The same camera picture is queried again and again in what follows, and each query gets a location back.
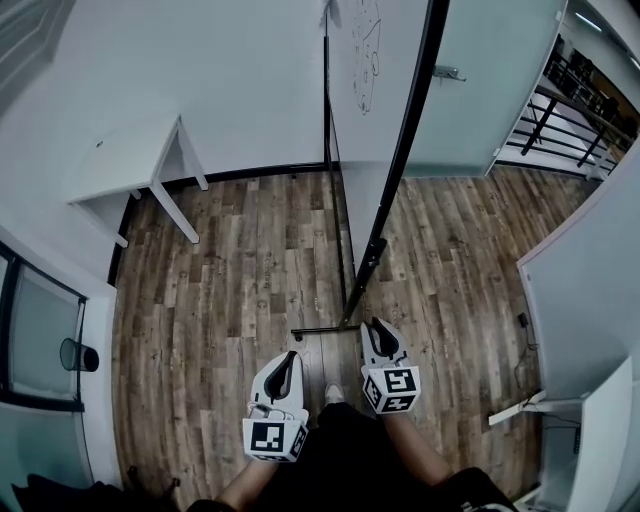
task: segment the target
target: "wooden floor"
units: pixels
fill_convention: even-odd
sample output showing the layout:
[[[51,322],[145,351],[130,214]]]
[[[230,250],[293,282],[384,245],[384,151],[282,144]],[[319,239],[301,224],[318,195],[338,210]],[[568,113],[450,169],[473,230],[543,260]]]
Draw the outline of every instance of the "wooden floor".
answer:
[[[588,194],[581,180],[515,169],[485,180],[403,180],[385,228],[389,248],[364,300],[367,316],[410,340],[423,381],[420,428],[455,468],[483,468],[511,497],[535,483],[540,442],[526,418],[486,425],[489,412],[538,386],[535,357],[519,368],[523,389],[513,374],[525,344],[515,262]],[[123,475],[135,464],[158,493],[179,477],[184,510],[242,468],[251,382],[277,354],[300,352],[312,415],[332,380],[364,404],[355,334],[297,343],[289,333],[335,324],[341,312],[328,175],[173,196],[201,242],[190,244],[153,198],[138,205],[116,283],[113,406]],[[346,229],[341,223],[344,239]]]

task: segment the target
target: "forearm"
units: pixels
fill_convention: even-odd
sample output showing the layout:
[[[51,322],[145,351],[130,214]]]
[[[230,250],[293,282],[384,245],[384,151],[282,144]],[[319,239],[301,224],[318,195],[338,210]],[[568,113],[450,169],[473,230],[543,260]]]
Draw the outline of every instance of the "forearm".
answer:
[[[216,501],[238,512],[247,510],[278,470],[278,464],[252,459],[240,474],[222,491]]]
[[[382,416],[387,434],[407,470],[427,485],[449,478],[451,467],[422,436],[406,413]]]

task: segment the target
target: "black pants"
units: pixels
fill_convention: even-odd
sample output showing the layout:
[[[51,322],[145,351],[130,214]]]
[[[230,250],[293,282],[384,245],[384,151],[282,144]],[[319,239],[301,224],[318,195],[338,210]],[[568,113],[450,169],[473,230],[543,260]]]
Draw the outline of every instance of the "black pants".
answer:
[[[429,491],[404,468],[381,421],[340,403],[322,411],[298,461],[280,465],[254,510],[415,510]]]

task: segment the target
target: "shoe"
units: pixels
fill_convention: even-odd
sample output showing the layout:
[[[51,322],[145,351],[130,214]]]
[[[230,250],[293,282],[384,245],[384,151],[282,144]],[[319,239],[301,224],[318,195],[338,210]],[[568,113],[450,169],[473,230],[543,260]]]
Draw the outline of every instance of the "shoe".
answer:
[[[330,382],[324,390],[324,404],[339,404],[344,402],[344,391],[337,382]]]

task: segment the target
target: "ceiling light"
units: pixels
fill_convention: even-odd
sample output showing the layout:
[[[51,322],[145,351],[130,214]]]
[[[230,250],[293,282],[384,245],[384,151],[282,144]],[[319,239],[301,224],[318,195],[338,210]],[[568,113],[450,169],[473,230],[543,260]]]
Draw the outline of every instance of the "ceiling light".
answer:
[[[602,29],[601,29],[598,25],[596,25],[593,21],[588,20],[587,18],[585,18],[582,14],[578,14],[578,13],[576,13],[576,16],[577,16],[578,18],[580,18],[582,21],[584,21],[585,23],[587,23],[587,24],[591,25],[591,26],[592,26],[593,28],[595,28],[598,32],[602,32]]]

